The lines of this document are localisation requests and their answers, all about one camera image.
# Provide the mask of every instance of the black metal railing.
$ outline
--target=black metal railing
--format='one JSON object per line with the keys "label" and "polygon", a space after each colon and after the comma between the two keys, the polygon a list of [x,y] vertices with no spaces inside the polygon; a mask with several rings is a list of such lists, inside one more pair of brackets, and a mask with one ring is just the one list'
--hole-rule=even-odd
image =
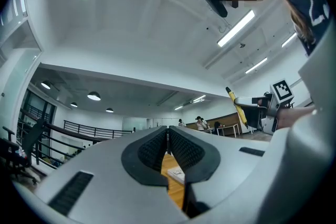
{"label": "black metal railing", "polygon": [[[30,104],[27,104],[27,107],[26,107],[26,111],[30,114],[32,114],[33,116],[35,116],[36,118],[40,119],[42,118],[42,115],[43,115],[43,111],[40,110],[40,109],[37,109],[36,107],[30,105]],[[44,114],[44,119],[49,122],[49,119],[50,119],[50,115],[48,113],[45,113]]]}
{"label": "black metal railing", "polygon": [[106,137],[106,138],[116,138],[121,137],[124,134],[130,134],[132,131],[122,131],[122,130],[110,130],[110,129],[102,129],[91,126],[86,126],[82,124],[77,124],[70,121],[64,121],[64,129],[72,132],[76,132],[83,135],[89,136],[98,136],[98,137]]}
{"label": "black metal railing", "polygon": [[[34,114],[27,112],[23,109],[20,109],[21,113],[24,114],[25,116],[27,116],[28,118],[36,121],[36,125],[38,125],[38,123],[40,123],[41,119],[36,117]],[[64,162],[68,161],[69,159],[75,157],[77,154],[81,153],[81,151],[85,150],[84,147],[79,147],[79,146],[75,146],[75,145],[71,145],[69,143],[66,143],[64,141],[58,140],[54,137],[52,137],[50,134],[50,130],[53,130],[55,132],[61,133],[67,137],[74,137],[74,138],[78,138],[81,140],[85,140],[85,141],[91,141],[92,144],[96,144],[108,139],[111,139],[112,137],[109,138],[105,138],[105,137],[94,137],[94,136],[89,136],[89,135],[83,135],[80,133],[75,133],[72,132],[70,130],[65,130],[63,128],[54,126],[50,123],[48,123],[45,119],[42,120],[43,124],[40,129],[38,129],[38,133],[36,133],[36,130],[34,130],[34,133],[32,132],[33,127],[31,126],[30,123],[27,123],[25,121],[19,120],[18,125],[17,125],[17,143],[19,145],[23,145],[23,141],[26,137],[30,136],[30,135],[34,135],[34,136],[38,136],[38,139],[35,143],[35,145],[33,146],[33,150],[32,150],[32,155],[36,158],[36,164],[39,165],[39,162],[42,162],[48,166],[50,166],[51,168],[56,169],[59,165],[62,165]],[[65,145],[65,146],[69,146],[72,147],[74,149],[76,149],[76,153],[70,154],[69,152],[63,152],[57,148],[54,148],[53,146],[50,146],[48,144],[45,144],[42,142],[42,138],[47,138],[49,140],[52,140],[56,143]],[[43,150],[44,148],[47,148],[50,151],[56,152],[58,154],[61,154],[63,157],[57,158],[54,156],[51,156],[53,154],[48,154],[46,153],[45,150]]]}

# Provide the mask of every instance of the black chair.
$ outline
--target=black chair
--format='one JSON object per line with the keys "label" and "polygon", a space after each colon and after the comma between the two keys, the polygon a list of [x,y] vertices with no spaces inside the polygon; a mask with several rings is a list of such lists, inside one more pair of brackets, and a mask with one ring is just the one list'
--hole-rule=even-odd
{"label": "black chair", "polygon": [[3,129],[8,133],[8,139],[0,138],[0,156],[6,159],[6,168],[9,174],[15,174],[16,178],[18,178],[18,175],[31,178],[34,184],[36,184],[36,178],[28,174],[25,168],[32,165],[33,146],[41,135],[43,125],[44,121],[38,120],[30,133],[23,139],[22,150],[25,154],[22,156],[19,154],[19,145],[12,142],[11,135],[15,135],[12,130],[3,126]]}

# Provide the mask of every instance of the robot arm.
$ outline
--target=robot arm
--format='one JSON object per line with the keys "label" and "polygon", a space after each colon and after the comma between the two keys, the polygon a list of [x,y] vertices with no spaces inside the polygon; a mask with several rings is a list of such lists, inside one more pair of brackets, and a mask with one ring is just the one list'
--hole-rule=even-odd
{"label": "robot arm", "polygon": [[270,92],[259,97],[237,97],[236,106],[244,111],[247,125],[273,135],[277,129],[277,113],[284,108],[294,95],[285,79],[270,85]]}

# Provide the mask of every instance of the paper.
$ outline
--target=paper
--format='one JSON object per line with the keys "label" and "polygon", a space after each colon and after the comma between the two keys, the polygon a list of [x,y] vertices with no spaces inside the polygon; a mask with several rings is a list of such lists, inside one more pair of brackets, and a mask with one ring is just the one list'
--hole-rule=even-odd
{"label": "paper", "polygon": [[167,173],[173,179],[177,180],[181,184],[184,184],[184,172],[182,171],[182,169],[179,166],[168,169]]}

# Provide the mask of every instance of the desk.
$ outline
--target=desk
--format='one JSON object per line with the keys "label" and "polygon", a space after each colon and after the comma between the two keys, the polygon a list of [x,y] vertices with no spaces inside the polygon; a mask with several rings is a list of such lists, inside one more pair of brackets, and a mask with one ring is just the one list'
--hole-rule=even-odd
{"label": "desk", "polygon": [[214,129],[215,129],[215,128],[209,128],[209,129],[206,129],[206,130],[201,131],[201,132],[212,134],[212,130],[214,130]]}
{"label": "desk", "polygon": [[217,133],[218,133],[218,130],[221,130],[221,129],[222,129],[222,134],[223,134],[223,136],[225,136],[225,135],[224,135],[224,129],[225,129],[225,128],[233,128],[233,131],[234,131],[234,133],[235,133],[235,137],[237,137],[235,126],[237,126],[238,134],[240,135],[240,131],[239,131],[238,123],[236,123],[236,124],[234,124],[234,125],[231,125],[231,126],[218,128],[218,129],[217,129]]}

